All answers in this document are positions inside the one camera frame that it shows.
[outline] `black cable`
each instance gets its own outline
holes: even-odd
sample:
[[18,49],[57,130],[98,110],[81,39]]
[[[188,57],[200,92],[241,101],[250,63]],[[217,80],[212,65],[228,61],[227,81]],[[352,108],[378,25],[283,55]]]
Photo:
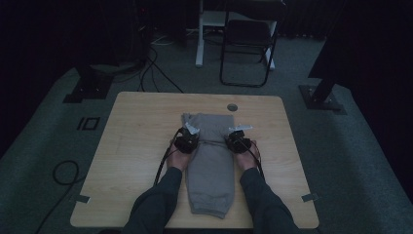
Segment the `black cable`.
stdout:
[[179,133],[180,133],[180,130],[176,131],[175,135],[173,136],[173,139],[170,141],[170,144],[169,144],[169,147],[168,147],[167,151],[165,151],[164,157],[162,158],[161,164],[159,165],[158,171],[157,171],[157,173],[156,173],[156,177],[155,177],[155,181],[154,181],[154,186],[158,184],[159,176],[161,175],[161,171],[162,171],[162,168],[164,167],[165,161],[167,160],[167,158],[168,158],[172,153],[174,153],[174,152],[176,151],[176,150],[174,150],[174,151],[172,151],[172,152],[170,153],[170,149],[172,148],[172,145],[173,145],[173,143],[175,142],[176,137],[178,136]]
[[156,59],[158,59],[158,53],[155,52],[155,58],[152,60],[149,57],[147,57],[151,62],[148,65],[148,67],[146,67],[145,71],[143,72],[143,74],[140,76],[140,82],[139,82],[139,86],[137,87],[137,91],[139,92],[139,89],[142,89],[142,92],[145,92],[145,88],[143,87],[143,81],[145,79],[145,75],[146,72],[148,72],[149,68],[152,67],[152,65],[154,64],[154,62],[156,61]]
[[264,171],[262,171],[262,167],[261,167],[261,154],[260,154],[260,152],[259,152],[259,149],[258,149],[257,145],[256,145],[254,142],[251,142],[251,143],[255,146],[255,148],[257,149],[257,151],[258,151],[259,160],[258,160],[258,158],[255,156],[255,154],[253,154],[252,151],[243,143],[242,140],[237,139],[237,141],[238,141],[240,144],[242,144],[242,145],[245,147],[245,149],[246,149],[246,150],[251,154],[251,156],[254,158],[254,161],[255,161],[255,163],[256,163],[257,166],[258,166],[258,171],[259,171],[259,173],[261,174],[261,177],[262,177],[262,178],[264,179],[264,181],[265,181]]
[[[61,181],[57,178],[56,172],[57,172],[57,169],[58,169],[61,165],[67,164],[67,163],[73,164],[73,165],[75,166],[75,168],[76,168],[75,176],[73,177],[73,179],[72,179],[70,182],[61,182]],[[55,203],[55,205],[49,210],[49,212],[48,212],[48,213],[46,214],[46,216],[43,218],[42,222],[40,223],[39,227],[37,228],[37,230],[36,230],[36,232],[35,232],[36,234],[40,232],[40,230],[42,229],[43,225],[45,224],[45,222],[47,221],[47,219],[49,218],[49,216],[50,216],[50,215],[52,214],[52,212],[56,209],[56,207],[61,203],[61,201],[63,201],[64,197],[66,197],[66,195],[69,193],[69,191],[72,189],[72,187],[73,187],[76,183],[81,182],[81,181],[83,181],[83,180],[86,178],[85,176],[83,176],[83,177],[81,177],[81,178],[78,178],[78,177],[79,177],[79,165],[78,165],[75,161],[73,161],[73,160],[66,160],[66,161],[63,161],[63,162],[61,162],[61,163],[59,163],[59,164],[57,164],[57,165],[55,166],[55,168],[53,169],[53,180],[54,180],[57,184],[59,184],[59,185],[68,185],[69,187],[66,189],[66,191],[64,192],[64,194],[58,199],[58,201]]]
[[[156,56],[158,56],[158,53],[153,49],[152,47],[150,48]],[[154,65],[155,67],[161,72],[162,75],[164,75],[165,78],[167,78],[168,81],[170,81],[171,84],[175,86],[175,88],[183,94],[183,91],[165,74],[165,72],[155,63],[155,61],[152,61],[152,59],[148,58]]]

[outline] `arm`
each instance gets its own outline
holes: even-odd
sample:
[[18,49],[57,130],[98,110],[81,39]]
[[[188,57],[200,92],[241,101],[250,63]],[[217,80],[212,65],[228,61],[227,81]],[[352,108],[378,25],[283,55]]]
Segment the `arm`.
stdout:
[[[250,150],[259,158],[255,141]],[[243,170],[240,183],[252,216],[254,233],[300,233],[286,205],[258,173],[252,155],[247,151],[237,154],[236,158],[239,167]]]
[[122,233],[161,234],[172,216],[190,154],[183,154],[174,145],[167,160],[168,170],[161,182],[140,195],[131,209],[131,216]]

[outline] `metal bracket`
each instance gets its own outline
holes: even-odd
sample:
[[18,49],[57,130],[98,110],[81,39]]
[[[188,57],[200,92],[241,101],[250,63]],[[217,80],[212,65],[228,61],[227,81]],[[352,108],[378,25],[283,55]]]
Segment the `metal bracket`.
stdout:
[[317,102],[312,99],[314,90],[317,88],[316,86],[298,86],[298,88],[300,89],[301,95],[308,109],[332,110],[334,114],[347,115],[344,106],[337,102],[332,93],[330,93],[325,101]]

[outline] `person's left hand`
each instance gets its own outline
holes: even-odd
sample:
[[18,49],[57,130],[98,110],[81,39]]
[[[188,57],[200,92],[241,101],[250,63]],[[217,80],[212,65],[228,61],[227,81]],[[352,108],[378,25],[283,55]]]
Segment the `person's left hand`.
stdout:
[[167,158],[167,166],[175,167],[181,170],[182,172],[188,167],[189,161],[191,160],[192,154],[185,154],[179,151],[176,146],[173,144],[170,148],[171,154]]

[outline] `person's right hand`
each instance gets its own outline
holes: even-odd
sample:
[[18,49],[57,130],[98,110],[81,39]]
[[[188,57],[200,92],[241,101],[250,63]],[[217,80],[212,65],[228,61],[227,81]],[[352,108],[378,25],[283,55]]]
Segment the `person's right hand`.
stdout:
[[[259,155],[259,151],[258,151],[258,148],[256,146],[256,141],[255,140],[251,141],[251,147],[249,148],[249,150],[259,160],[260,155]],[[250,168],[256,168],[257,167],[257,164],[255,163],[254,157],[251,155],[251,153],[249,153],[248,150],[246,152],[242,153],[242,154],[235,154],[234,156],[237,159],[238,166],[240,167],[241,170],[243,170],[243,172],[250,169]]]

